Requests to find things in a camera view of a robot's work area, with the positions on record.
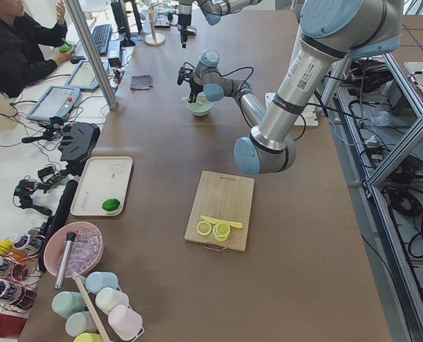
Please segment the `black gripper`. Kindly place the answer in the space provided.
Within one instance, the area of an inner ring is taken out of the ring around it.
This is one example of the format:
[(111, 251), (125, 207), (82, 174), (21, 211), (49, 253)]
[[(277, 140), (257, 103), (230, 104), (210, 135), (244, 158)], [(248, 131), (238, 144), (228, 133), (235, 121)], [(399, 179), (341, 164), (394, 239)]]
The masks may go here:
[(189, 68), (189, 67), (186, 67), (185, 65), (179, 68), (178, 76), (177, 76), (177, 85), (180, 86), (183, 83), (189, 84), (190, 93), (187, 100), (188, 103), (196, 103), (197, 96), (199, 95), (199, 93), (203, 91), (203, 86), (198, 84), (198, 82), (195, 81), (194, 75), (195, 75), (195, 68)]
[[(174, 22), (174, 16), (177, 16), (177, 22)], [(197, 28), (192, 25), (192, 16), (190, 14), (179, 14), (176, 10), (167, 11), (167, 20), (170, 26), (176, 26), (181, 32), (182, 48), (187, 47), (188, 33), (196, 33)]]

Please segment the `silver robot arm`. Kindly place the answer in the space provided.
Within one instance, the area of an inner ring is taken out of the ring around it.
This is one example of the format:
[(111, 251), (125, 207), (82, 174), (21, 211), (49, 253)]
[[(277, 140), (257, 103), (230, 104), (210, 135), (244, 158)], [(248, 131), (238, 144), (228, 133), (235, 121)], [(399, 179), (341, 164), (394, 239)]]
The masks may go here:
[(305, 1), (289, 69), (267, 107), (259, 103), (248, 81), (220, 73), (219, 55), (211, 49), (202, 52), (196, 67), (182, 66), (177, 83), (189, 84), (190, 103), (199, 93), (211, 102), (224, 97), (236, 101), (252, 124), (249, 135), (234, 145), (240, 171), (281, 172), (296, 158), (289, 132), (331, 65), (345, 57), (394, 51), (402, 37), (402, 16), (402, 1)]
[(193, 4), (196, 3), (200, 8), (204, 18), (210, 26), (216, 25), (220, 22), (222, 16), (235, 14), (238, 11), (248, 7), (255, 6), (261, 1), (259, 0), (180, 0), (177, 12), (177, 27), (180, 32), (180, 41), (182, 48), (187, 47), (188, 33), (187, 29), (192, 24)]

